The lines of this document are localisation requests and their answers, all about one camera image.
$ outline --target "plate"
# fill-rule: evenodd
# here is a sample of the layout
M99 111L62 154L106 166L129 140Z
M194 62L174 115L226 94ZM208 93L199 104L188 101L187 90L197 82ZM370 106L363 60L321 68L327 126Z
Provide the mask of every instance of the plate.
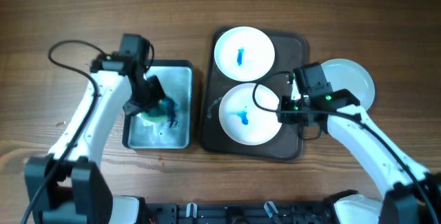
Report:
M225 133L244 145L260 145L272 139L282 123L276 113L261 110L252 99L255 83L244 83L232 88L219 105L219 121ZM277 109L279 99L269 88L257 87L256 101L263 107Z
M237 27L226 31L214 47L214 60L221 72L236 81L264 76L274 63L274 46L262 31Z
M332 59L322 64L332 90L347 89L360 100L360 104L368 110L375 98L375 86L371 75L359 64L348 59Z

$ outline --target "tray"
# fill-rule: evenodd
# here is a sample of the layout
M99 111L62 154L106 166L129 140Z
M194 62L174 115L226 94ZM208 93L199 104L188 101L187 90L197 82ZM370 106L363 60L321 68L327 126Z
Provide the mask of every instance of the tray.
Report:
M183 60L155 60L147 77L156 75L165 95L176 103L172 123L145 122L139 115L126 116L123 145L134 150L183 149L189 145L192 124L193 65Z
M219 121L219 103L223 96L239 82L225 76L214 62L214 46L219 37L234 27L224 27L214 33L210 51L207 80L199 125L199 137L202 147L209 152L220 152L263 159L290 161L297 158L303 148L303 141L297 136L297 125L282 125L273 139L262 145L242 145L229 138ZM299 34L278 30L261 30L274 45L276 58L268 73L281 70L293 70L308 62L308 45ZM277 76L263 85L271 89L278 97L291 95L291 86L284 83L284 76Z

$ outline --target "table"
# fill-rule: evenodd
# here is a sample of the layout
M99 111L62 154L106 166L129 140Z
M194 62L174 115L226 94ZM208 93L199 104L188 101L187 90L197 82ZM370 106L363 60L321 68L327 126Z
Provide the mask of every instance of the table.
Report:
M191 61L203 87L219 27L299 32L311 62L347 58L369 71L373 120L438 172L440 20L441 0L0 0L0 223L21 219L28 204L23 166L63 133L85 90L83 77L47 60L57 41L84 39L111 52L124 32L139 33L154 44L157 59ZM88 70L95 55L67 45L54 57ZM195 91L198 103L203 92ZM277 163L210 154L197 140L186 150L135 152L122 146L121 133L119 117L101 171L114 194L149 203L318 200L347 189L379 197L357 161L328 136L307 142L297 161Z

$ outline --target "wooden table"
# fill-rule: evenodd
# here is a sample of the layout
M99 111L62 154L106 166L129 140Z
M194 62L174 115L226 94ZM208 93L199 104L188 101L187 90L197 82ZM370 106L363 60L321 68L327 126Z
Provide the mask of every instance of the wooden table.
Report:
M156 58L191 61L204 85L211 36L226 25L299 32L311 62L364 66L376 85L372 118L408 155L441 170L441 0L0 0L0 223L21 218L23 166L63 133L85 90L83 77L49 63L53 43L84 39L111 52L124 32L139 33ZM54 56L88 70L95 55L68 45ZM200 101L202 92L195 96ZM119 118L101 165L114 194L150 203L316 200L346 189L379 197L328 136L308 142L297 161L276 163L210 154L198 141L186 150L135 152L122 146L121 132Z

